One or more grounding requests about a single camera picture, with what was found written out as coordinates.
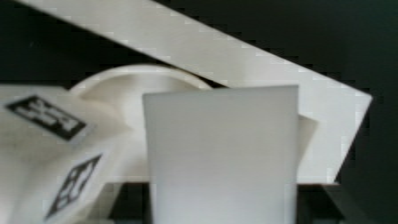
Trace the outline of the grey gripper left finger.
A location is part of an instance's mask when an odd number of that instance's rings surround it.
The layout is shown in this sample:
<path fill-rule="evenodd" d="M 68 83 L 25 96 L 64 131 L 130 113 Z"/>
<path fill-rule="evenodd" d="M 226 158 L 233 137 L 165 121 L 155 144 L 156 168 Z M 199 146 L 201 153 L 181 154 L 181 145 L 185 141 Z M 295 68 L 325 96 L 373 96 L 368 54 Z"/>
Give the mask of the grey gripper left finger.
<path fill-rule="evenodd" d="M 98 224 L 151 224 L 151 196 L 146 182 L 105 184 L 89 218 Z"/>

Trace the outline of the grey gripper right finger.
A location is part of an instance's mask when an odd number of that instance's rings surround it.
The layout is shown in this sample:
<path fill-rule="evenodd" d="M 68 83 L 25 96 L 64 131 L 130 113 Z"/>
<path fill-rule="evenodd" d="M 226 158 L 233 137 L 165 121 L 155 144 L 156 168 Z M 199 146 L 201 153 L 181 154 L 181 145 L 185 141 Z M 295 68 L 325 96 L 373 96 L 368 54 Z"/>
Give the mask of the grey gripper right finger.
<path fill-rule="evenodd" d="M 339 184 L 300 184 L 295 224 L 378 224 Z"/>

